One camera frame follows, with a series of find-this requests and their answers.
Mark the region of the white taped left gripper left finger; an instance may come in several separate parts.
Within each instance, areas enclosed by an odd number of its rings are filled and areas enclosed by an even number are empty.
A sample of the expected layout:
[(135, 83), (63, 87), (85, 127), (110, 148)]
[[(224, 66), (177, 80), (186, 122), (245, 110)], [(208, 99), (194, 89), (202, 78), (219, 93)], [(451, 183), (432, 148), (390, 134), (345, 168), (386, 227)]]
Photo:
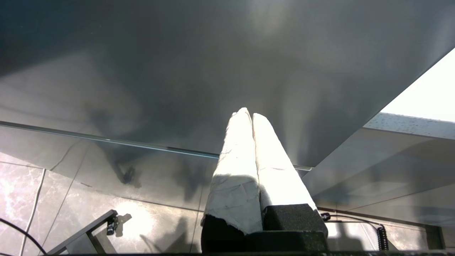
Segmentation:
[(244, 251), (246, 236), (263, 230), (252, 118), (245, 107), (229, 118), (201, 226), (203, 253)]

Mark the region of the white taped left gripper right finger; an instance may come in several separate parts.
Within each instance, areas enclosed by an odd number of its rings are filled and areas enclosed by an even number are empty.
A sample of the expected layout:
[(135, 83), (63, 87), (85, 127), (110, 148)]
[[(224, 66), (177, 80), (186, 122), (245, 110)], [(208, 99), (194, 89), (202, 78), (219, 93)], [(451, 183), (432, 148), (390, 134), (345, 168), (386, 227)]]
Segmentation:
[(268, 119), (252, 118), (260, 206), (266, 231), (328, 234), (328, 229)]

